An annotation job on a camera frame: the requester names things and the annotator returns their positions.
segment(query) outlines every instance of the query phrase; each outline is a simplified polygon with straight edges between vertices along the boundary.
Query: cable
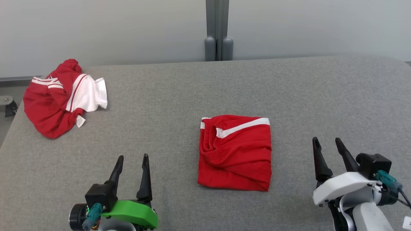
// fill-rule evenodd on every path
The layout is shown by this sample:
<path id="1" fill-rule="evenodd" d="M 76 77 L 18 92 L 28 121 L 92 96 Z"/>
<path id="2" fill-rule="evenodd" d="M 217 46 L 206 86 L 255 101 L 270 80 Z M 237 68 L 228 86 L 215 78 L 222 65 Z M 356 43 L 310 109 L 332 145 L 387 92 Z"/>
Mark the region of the cable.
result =
<path id="1" fill-rule="evenodd" d="M 403 201 L 403 200 L 401 200 L 401 199 L 398 199 L 398 198 L 395 197 L 395 196 L 391 196 L 391 195 L 388 194 L 387 192 L 384 192 L 384 191 L 378 191 L 378 192 L 381 193 L 381 194 L 384 194 L 384 195 L 386 195 L 386 196 L 388 196 L 388 197 L 390 197 L 390 198 L 392 198 L 392 199 L 394 199 L 394 200 L 397 200 L 397 201 L 401 202 L 403 205 L 411 208 L 411 206 L 409 206 L 405 201 Z"/>
<path id="2" fill-rule="evenodd" d="M 401 193 L 402 197 L 404 197 L 405 201 L 407 202 L 408 206 L 411 208 L 411 202 L 410 200 L 407 198 L 407 196 L 405 195 L 404 191 L 402 190 L 402 188 L 399 188 L 398 191 Z"/>

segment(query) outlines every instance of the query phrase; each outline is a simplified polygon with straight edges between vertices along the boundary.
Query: red garment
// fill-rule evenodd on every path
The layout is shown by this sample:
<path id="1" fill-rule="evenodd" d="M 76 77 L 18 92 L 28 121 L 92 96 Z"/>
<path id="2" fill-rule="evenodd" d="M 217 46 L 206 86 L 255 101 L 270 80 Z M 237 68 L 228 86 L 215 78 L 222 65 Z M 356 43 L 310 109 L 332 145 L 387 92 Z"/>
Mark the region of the red garment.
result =
<path id="1" fill-rule="evenodd" d="M 77 77 L 84 78 L 86 74 L 81 74 L 81 67 L 76 60 L 69 59 L 46 79 L 33 78 L 26 89 L 23 96 L 24 112 L 45 137 L 54 139 L 63 135 L 73 127 L 77 116 L 83 114 L 82 108 L 66 110 L 67 106 L 72 107 L 73 96 L 79 85 L 74 84 Z"/>
<path id="2" fill-rule="evenodd" d="M 238 115 L 203 118 L 199 150 L 199 184 L 268 191 L 271 179 L 268 118 Z"/>

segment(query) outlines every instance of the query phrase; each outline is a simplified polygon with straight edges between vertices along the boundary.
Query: red shorts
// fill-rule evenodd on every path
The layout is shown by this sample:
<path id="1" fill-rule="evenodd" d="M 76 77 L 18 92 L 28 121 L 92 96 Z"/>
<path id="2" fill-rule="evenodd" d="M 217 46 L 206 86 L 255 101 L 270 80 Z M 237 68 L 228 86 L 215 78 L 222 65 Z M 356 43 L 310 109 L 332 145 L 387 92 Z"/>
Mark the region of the red shorts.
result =
<path id="1" fill-rule="evenodd" d="M 271 179 L 268 118 L 238 115 L 203 118 L 199 150 L 199 184 L 268 191 Z"/>

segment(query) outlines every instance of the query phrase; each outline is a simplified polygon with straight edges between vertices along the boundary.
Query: white wall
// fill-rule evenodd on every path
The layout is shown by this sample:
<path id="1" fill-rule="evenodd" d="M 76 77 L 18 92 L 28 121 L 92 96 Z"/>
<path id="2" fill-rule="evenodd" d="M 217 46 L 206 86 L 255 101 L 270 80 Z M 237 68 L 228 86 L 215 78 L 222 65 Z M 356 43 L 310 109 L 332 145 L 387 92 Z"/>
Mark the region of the white wall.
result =
<path id="1" fill-rule="evenodd" d="M 372 53 L 411 61 L 409 0 L 232 0 L 233 58 Z"/>
<path id="2" fill-rule="evenodd" d="M 1 0 L 0 78 L 81 66 L 204 61 L 204 0 Z"/>

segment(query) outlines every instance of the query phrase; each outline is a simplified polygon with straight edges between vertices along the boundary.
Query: gray fabric tablecloth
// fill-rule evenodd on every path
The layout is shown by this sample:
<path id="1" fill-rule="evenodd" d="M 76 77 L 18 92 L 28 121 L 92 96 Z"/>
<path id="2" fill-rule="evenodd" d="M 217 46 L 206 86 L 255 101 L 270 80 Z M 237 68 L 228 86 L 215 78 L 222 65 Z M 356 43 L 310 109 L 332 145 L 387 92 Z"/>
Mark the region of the gray fabric tablecloth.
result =
<path id="1" fill-rule="evenodd" d="M 70 230 L 68 214 L 119 155 L 119 199 L 133 199 L 150 156 L 159 230 L 333 230 L 316 207 L 312 137 L 328 166 L 345 172 L 340 137 L 354 155 L 381 153 L 411 197 L 411 67 L 380 56 L 86 67 L 106 80 L 109 106 L 56 140 L 44 138 L 23 104 L 0 150 L 0 230 Z M 270 119 L 269 192 L 196 183 L 201 117 Z M 382 207 L 395 230 L 410 210 Z"/>

